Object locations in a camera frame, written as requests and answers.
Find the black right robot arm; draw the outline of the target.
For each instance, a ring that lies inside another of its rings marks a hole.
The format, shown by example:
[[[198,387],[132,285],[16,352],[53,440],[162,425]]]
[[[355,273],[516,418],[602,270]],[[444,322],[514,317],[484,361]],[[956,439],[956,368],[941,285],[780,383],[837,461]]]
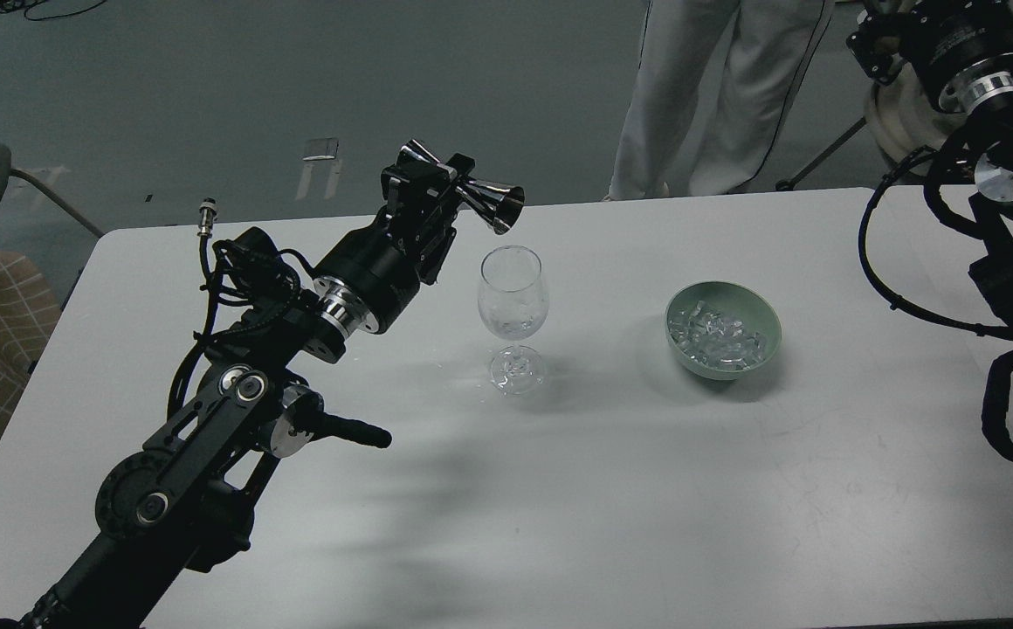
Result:
[[[872,79],[865,122],[891,170],[865,207],[859,262],[890,308],[943,327],[1013,340],[1013,1],[866,1],[847,47]],[[867,258],[867,228],[903,176],[921,178],[941,225],[984,246],[968,274],[996,325],[901,297]]]

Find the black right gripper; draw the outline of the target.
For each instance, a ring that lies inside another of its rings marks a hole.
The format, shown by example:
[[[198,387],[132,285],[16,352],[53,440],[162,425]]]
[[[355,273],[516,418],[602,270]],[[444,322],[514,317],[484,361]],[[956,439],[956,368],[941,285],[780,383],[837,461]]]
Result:
[[[846,46],[878,85],[891,85],[908,61],[939,113],[970,113],[1013,92],[1009,1],[918,1],[908,13],[863,13]]]

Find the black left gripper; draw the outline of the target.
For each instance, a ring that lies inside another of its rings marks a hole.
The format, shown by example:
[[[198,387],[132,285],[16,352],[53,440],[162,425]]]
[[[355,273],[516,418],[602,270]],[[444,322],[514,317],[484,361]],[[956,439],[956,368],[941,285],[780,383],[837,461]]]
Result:
[[[382,218],[353,230],[312,268],[321,314],[342,335],[386,333],[422,284],[438,282],[456,238],[458,185],[475,161],[402,154],[382,172]]]

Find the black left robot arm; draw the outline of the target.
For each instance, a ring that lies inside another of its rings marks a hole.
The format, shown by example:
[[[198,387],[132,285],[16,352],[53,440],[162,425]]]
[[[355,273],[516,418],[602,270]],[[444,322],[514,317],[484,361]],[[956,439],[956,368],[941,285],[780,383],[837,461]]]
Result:
[[[408,141],[380,175],[383,205],[366,226],[300,272],[290,248],[252,227],[212,240],[214,199],[196,235],[207,292],[203,329],[172,382],[166,421],[100,483],[99,534],[20,619],[0,628],[139,628],[184,570],[210,572],[249,550],[255,507],[278,464],[316,439],[391,445],[391,435],[327,413],[288,363],[336,363],[355,331],[381,335],[421,286],[438,281],[470,207],[496,234],[526,195],[483,182],[470,156],[440,160]]]

